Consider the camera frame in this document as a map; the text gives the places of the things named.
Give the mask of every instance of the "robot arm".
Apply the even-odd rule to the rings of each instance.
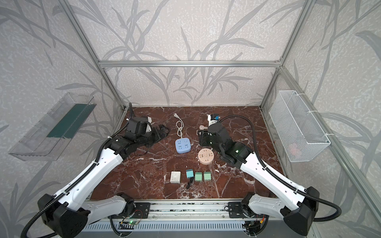
[[[59,235],[73,238],[86,225],[104,217],[115,214],[128,217],[135,212],[134,199],[123,193],[101,201],[85,201],[106,175],[131,153],[136,152],[138,147],[150,148],[169,133],[164,125],[152,127],[149,117],[135,117],[132,110],[125,128],[125,135],[117,135],[120,130],[108,139],[99,150],[97,158],[75,179],[53,196],[45,194],[38,200],[40,212],[25,226],[21,238],[27,238],[27,231],[40,216],[55,231],[44,237]]]
[[[258,154],[241,142],[234,142],[226,128],[220,123],[218,114],[208,116],[208,130],[197,132],[201,146],[211,146],[221,159],[253,176],[269,188],[278,198],[267,198],[248,193],[242,200],[242,210],[247,217],[266,214],[283,219],[295,232],[307,235],[318,209],[319,192],[313,187],[305,189],[273,169],[261,160]],[[85,201],[89,193],[105,176],[140,146],[148,148],[165,138],[169,129],[163,125],[153,128],[148,118],[133,117],[129,120],[124,136],[113,136],[100,150],[100,156],[85,168],[75,179],[53,196],[45,194],[38,201],[38,212],[25,226],[21,238],[41,216],[43,222],[55,232],[45,237],[59,235],[75,237],[86,225],[104,217],[121,214],[130,216],[136,210],[134,199],[126,194],[101,201]],[[321,221],[338,217],[341,210]]]
[[[253,127],[247,118],[244,119]],[[319,199],[320,194],[313,187],[306,189],[280,174],[244,143],[234,142],[221,124],[222,120],[218,114],[208,116],[208,129],[197,132],[199,144],[211,146],[220,154],[222,160],[253,176],[278,197],[267,198],[248,193],[241,202],[244,214],[247,217],[266,214],[283,219],[292,230],[306,236],[318,210],[317,200],[320,202],[325,200]]]

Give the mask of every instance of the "dark red marble surface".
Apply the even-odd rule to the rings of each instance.
[[[198,144],[196,131],[200,125],[208,125],[207,115],[219,113],[224,118],[238,114],[249,118],[255,125],[261,158],[283,173],[259,107],[137,107],[134,108],[134,113],[137,116],[152,117],[153,126],[163,124],[171,129],[170,134],[152,146],[146,155],[131,155],[118,165],[95,188],[92,200],[109,198],[119,192],[124,192],[134,199],[243,198],[247,192],[273,196],[252,176],[226,165],[216,152],[210,165],[203,165],[197,159],[197,154],[203,147]],[[192,146],[188,153],[176,152],[174,142],[179,137],[175,126],[178,119],[173,116],[174,113],[177,113],[185,124],[183,137],[188,137]],[[233,140],[242,141],[253,148],[250,126],[245,120],[229,118],[223,123]],[[145,147],[138,150],[137,154],[144,152]],[[194,182],[187,190],[187,169],[193,169],[194,172],[210,171],[212,180]],[[180,184],[170,183],[171,171],[181,172]]]

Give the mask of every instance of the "pink round power strip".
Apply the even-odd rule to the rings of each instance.
[[[199,151],[198,158],[203,165],[209,165],[213,162],[214,153],[211,149],[203,148]]]

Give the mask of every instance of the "aluminum frame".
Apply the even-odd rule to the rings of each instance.
[[[115,124],[114,126],[114,133],[117,132],[121,126],[122,126],[122,123],[123,123],[123,120],[124,120],[124,117],[126,116],[127,114],[127,110],[123,110],[123,112],[120,114],[119,118],[118,118],[118,122]]]
[[[306,2],[304,3],[304,6],[303,6],[303,8],[299,14],[299,18],[295,24],[295,27],[291,33],[291,36],[287,42],[286,48],[283,51],[282,56],[280,57],[280,65],[279,66],[284,66],[289,54],[291,53],[291,50],[292,50],[296,40],[298,39],[298,37],[300,35],[300,32],[302,31],[303,26],[305,25],[305,23],[308,19],[308,16],[310,15],[310,13],[312,11],[312,8],[313,8],[315,2],[316,2],[316,0],[306,0]],[[269,87],[267,88],[266,94],[264,95],[264,97],[262,99],[261,106],[260,106],[261,108],[264,106],[265,102],[267,101],[267,99],[270,95],[270,92],[272,91],[274,85],[276,84],[277,79],[278,79],[278,75],[279,75],[279,67],[276,68],[276,71],[275,71],[275,73],[271,79]]]
[[[74,31],[76,32],[78,38],[80,39],[84,48],[86,49],[87,53],[89,54],[92,62],[94,63],[96,69],[98,70],[99,74],[101,75],[101,77],[105,81],[107,87],[111,90],[112,95],[115,97],[116,101],[121,106],[121,108],[124,109],[125,105],[124,105],[122,99],[120,98],[118,92],[116,91],[114,85],[112,84],[110,78],[108,77],[108,75],[106,74],[104,69],[102,69],[99,66],[99,63],[98,63],[99,60],[98,60],[98,57],[95,53],[95,50],[90,45],[90,41],[87,39],[86,34],[85,34],[84,30],[82,29],[82,27],[79,23],[79,20],[75,16],[75,13],[74,13],[73,9],[71,8],[68,0],[57,0],[57,1],[58,1],[59,7],[61,8],[62,12],[66,15],[69,23],[74,28]]]
[[[109,67],[279,67],[280,61],[99,61]]]
[[[308,97],[304,94],[303,90],[300,88],[298,83],[295,81],[293,76],[287,70],[286,67],[281,67],[279,70],[280,75],[286,81],[288,86],[297,91],[302,97],[303,101],[306,103],[308,108],[314,113],[315,118],[322,129],[328,133],[333,134],[331,128],[326,124],[323,117],[317,111],[315,106],[311,103]],[[348,152],[345,150],[343,145],[340,143],[339,139],[334,135],[328,135],[331,146],[330,149],[339,162],[340,166],[343,168],[350,181],[356,187],[360,197],[364,200],[365,204],[368,205],[369,210],[374,215],[378,223],[381,225],[381,198],[376,193],[374,188],[370,185],[366,177],[362,174],[358,166],[354,163],[353,159],[350,157]]]
[[[269,127],[269,125],[268,125],[268,123],[267,123],[266,117],[264,116],[262,110],[260,110],[260,112],[261,112],[261,115],[262,115],[264,124],[265,124],[265,126],[266,126],[266,129],[267,129],[267,131],[268,131],[268,133],[269,133],[269,136],[270,136],[270,139],[271,139],[272,146],[274,147],[274,150],[275,150],[275,154],[280,155],[280,153],[279,153],[279,151],[278,151],[278,148],[275,146],[275,143],[274,143],[275,139],[274,139],[272,133],[270,132],[270,127]],[[278,160],[279,160],[279,164],[280,164],[280,167],[282,168],[282,171],[283,171],[284,176],[289,177],[289,176],[288,176],[288,172],[287,172],[287,170],[285,169],[286,166],[285,166],[284,162],[283,162],[280,158],[278,158]]]

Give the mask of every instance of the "blue power strip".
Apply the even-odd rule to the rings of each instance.
[[[177,139],[176,142],[176,150],[177,153],[182,154],[191,151],[191,141],[189,138],[180,138]]]

